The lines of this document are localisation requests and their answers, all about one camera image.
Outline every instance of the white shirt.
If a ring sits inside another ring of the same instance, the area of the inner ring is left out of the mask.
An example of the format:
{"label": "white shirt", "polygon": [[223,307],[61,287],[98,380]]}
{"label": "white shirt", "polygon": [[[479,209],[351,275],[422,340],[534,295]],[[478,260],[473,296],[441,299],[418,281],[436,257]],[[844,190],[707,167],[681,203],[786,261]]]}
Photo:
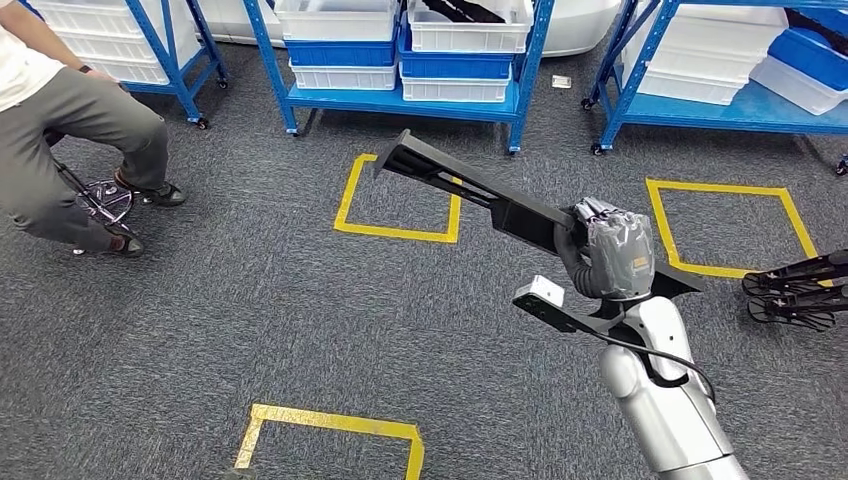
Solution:
{"label": "white shirt", "polygon": [[[0,8],[15,0],[0,0]],[[64,65],[27,47],[0,26],[0,112],[23,102],[56,76]]]}

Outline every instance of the yellow tape square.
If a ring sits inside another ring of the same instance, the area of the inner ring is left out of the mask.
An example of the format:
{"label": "yellow tape square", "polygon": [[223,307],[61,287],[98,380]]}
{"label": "yellow tape square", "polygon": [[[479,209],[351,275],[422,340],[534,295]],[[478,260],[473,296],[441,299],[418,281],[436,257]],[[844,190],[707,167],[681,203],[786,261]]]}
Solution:
{"label": "yellow tape square", "polygon": [[654,207],[654,216],[657,219],[657,228],[660,231],[660,238],[668,252],[668,263],[680,270],[687,272],[698,273],[701,275],[711,275],[714,277],[727,278],[742,278],[747,273],[753,270],[733,267],[718,267],[711,265],[697,265],[686,263],[680,260],[680,254],[677,251],[677,245],[674,243],[674,238],[671,236],[671,228],[668,225],[668,218],[665,214],[660,189],[668,190],[684,190],[690,192],[710,192],[710,193],[736,193],[744,195],[769,195],[780,198],[786,214],[789,216],[789,222],[798,235],[798,240],[801,241],[801,248],[808,257],[818,256],[816,247],[813,246],[813,241],[810,239],[810,234],[807,233],[807,228],[804,222],[801,221],[801,215],[798,214],[798,209],[795,208],[795,203],[789,195],[789,190],[786,188],[770,188],[770,187],[751,187],[747,185],[718,185],[709,183],[688,183],[688,182],[671,182],[665,180],[645,179],[648,186],[648,193],[651,196],[651,204]]}
{"label": "yellow tape square", "polygon": [[[361,225],[358,223],[348,223],[347,216],[350,213],[350,205],[353,202],[353,193],[356,190],[356,185],[359,183],[359,177],[362,175],[362,169],[366,162],[377,160],[376,155],[363,154],[356,158],[353,162],[353,168],[350,171],[350,177],[347,179],[344,194],[342,194],[342,202],[339,205],[339,211],[336,214],[336,221],[333,228],[340,232],[359,233],[362,235],[376,235],[379,237],[402,238],[405,240],[421,240],[425,242],[439,243],[456,243],[459,238],[459,210],[461,199],[456,195],[451,195],[450,210],[448,213],[448,228],[445,232],[427,232],[422,230],[409,230],[404,228],[378,227],[376,225]],[[453,182],[461,185],[462,182],[458,179],[453,179]]]}
{"label": "yellow tape square", "polygon": [[418,433],[418,427],[415,425],[258,403],[253,404],[250,409],[250,423],[244,433],[234,468],[239,470],[250,468],[256,443],[259,441],[259,432],[262,430],[262,424],[266,421],[407,439],[410,441],[409,460],[406,466],[406,477],[404,478],[406,480],[418,480],[421,475],[421,467],[424,465],[424,442]]}

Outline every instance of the blue plastic bin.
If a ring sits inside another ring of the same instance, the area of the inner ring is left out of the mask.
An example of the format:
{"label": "blue plastic bin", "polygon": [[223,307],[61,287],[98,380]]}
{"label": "blue plastic bin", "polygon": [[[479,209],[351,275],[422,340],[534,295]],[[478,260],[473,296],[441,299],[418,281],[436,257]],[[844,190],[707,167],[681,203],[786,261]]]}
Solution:
{"label": "blue plastic bin", "polygon": [[769,55],[834,90],[848,89],[848,57],[816,32],[790,28],[771,44]]}
{"label": "blue plastic bin", "polygon": [[509,78],[515,55],[480,53],[427,53],[412,51],[412,35],[406,13],[398,35],[401,72],[407,78]]}
{"label": "blue plastic bin", "polygon": [[397,29],[390,42],[313,42],[286,40],[297,67],[391,67],[395,64]]}
{"label": "blue plastic bin", "polygon": [[834,8],[798,8],[798,13],[834,32],[848,36],[848,13]]}

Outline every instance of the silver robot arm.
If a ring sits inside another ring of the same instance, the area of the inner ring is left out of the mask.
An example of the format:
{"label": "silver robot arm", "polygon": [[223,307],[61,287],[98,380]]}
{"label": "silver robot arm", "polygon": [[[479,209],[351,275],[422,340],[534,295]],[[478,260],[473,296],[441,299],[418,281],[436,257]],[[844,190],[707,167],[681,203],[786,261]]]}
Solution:
{"label": "silver robot arm", "polygon": [[650,222],[592,198],[569,213],[574,224],[557,228],[556,246],[575,288],[603,299],[601,310],[569,312],[562,287],[542,276],[520,288],[513,303],[562,332],[609,344],[601,377],[659,478],[747,480],[716,419],[712,386],[692,362],[677,307],[650,291]]}
{"label": "silver robot arm", "polygon": [[[613,339],[616,331],[635,332],[645,348],[692,360],[683,320],[666,298],[640,302],[611,320],[574,315],[563,309],[563,299],[562,287],[536,276],[513,303],[548,323],[561,316],[563,325]],[[699,375],[656,355],[647,355],[646,365],[644,357],[610,344],[601,354],[601,377],[651,470],[663,480],[747,480]]]}

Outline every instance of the sneaker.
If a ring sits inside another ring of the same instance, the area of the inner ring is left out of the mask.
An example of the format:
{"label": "sneaker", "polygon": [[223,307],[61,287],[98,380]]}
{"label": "sneaker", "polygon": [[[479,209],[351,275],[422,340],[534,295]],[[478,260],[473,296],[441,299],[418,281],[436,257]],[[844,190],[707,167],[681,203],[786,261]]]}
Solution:
{"label": "sneaker", "polygon": [[140,193],[145,199],[160,207],[176,207],[188,199],[179,188],[165,182],[157,189],[138,188],[121,178],[121,171],[115,172],[115,184],[119,187]]}
{"label": "sneaker", "polygon": [[144,244],[129,231],[117,228],[114,225],[106,227],[106,231],[124,239],[123,248],[120,250],[109,250],[106,253],[127,258],[140,257],[144,253]]}

